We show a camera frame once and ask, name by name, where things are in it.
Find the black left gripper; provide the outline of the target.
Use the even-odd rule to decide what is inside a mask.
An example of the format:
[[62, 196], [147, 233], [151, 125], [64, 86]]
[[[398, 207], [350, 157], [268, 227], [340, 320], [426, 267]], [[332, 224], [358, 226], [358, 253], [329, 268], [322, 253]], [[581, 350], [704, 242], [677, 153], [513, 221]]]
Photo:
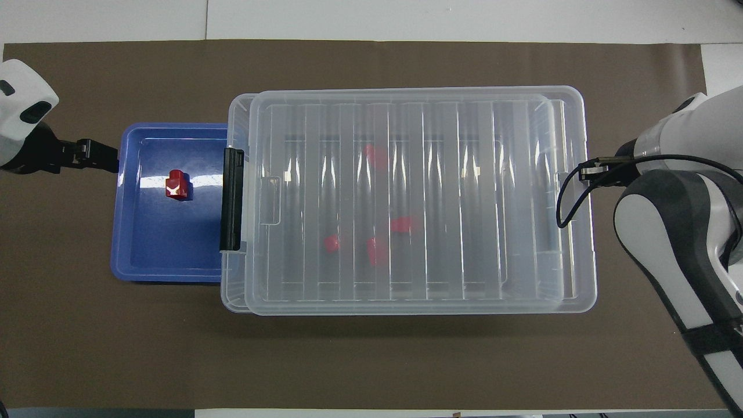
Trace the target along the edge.
[[117, 174], [120, 169], [118, 150], [91, 139], [78, 140], [78, 164], [74, 161], [76, 143], [60, 140], [45, 122], [38, 124], [26, 137], [20, 151], [2, 170], [27, 175], [38, 171], [60, 174], [66, 168], [90, 168]]

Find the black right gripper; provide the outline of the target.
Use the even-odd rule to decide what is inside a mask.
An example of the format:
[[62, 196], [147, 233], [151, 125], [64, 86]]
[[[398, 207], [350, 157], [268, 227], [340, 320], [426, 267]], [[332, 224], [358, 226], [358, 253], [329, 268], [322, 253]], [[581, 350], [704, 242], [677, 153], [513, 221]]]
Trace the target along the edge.
[[582, 163], [579, 165], [579, 180], [586, 187], [629, 187], [640, 176], [635, 158], [633, 156], [615, 158], [616, 163]]

